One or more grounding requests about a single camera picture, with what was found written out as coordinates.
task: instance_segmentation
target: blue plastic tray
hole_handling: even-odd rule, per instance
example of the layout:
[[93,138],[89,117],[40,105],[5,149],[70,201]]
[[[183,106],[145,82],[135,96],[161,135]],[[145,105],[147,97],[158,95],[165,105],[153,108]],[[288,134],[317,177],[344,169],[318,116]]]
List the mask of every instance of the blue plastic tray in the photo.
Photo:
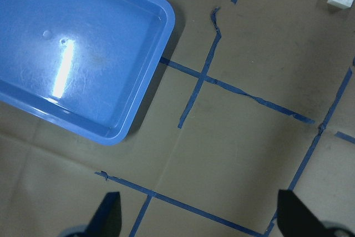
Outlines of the blue plastic tray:
[[168,2],[1,0],[0,10],[0,100],[121,141],[174,27]]

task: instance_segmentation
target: floor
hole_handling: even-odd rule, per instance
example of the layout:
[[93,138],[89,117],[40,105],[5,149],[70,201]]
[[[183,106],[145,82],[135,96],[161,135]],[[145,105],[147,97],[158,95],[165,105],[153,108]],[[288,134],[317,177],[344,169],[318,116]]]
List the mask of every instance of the floor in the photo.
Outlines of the floor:
[[168,1],[175,30],[120,144],[0,103],[0,236],[84,227],[109,191],[120,236],[281,236],[287,188],[355,231],[355,11]]

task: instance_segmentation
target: tray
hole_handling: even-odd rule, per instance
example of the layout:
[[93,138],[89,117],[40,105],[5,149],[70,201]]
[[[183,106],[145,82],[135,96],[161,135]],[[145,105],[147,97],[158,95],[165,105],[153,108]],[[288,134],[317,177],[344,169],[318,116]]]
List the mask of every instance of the tray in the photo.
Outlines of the tray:
[[174,27],[168,2],[1,0],[0,9],[0,100],[120,142]]

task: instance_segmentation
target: black object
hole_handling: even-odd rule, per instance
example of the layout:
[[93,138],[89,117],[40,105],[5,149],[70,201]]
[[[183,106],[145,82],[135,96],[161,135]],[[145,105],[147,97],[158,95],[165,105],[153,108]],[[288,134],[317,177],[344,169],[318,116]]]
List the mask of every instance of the black object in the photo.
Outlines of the black object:
[[291,190],[278,191],[277,225],[284,237],[355,237],[347,229],[327,229]]
[[120,193],[107,193],[85,232],[70,234],[67,237],[118,237],[121,227]]

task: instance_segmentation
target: circular mark on tray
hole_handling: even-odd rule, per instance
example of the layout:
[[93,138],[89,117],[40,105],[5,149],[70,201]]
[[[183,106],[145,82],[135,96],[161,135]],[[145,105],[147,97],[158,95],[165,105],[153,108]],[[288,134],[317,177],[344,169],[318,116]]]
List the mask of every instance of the circular mark on tray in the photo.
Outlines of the circular mark on tray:
[[43,32],[43,38],[45,39],[45,40],[49,40],[49,39],[51,39],[51,37],[52,37],[52,32],[51,31],[49,31],[49,30],[45,30],[44,32]]

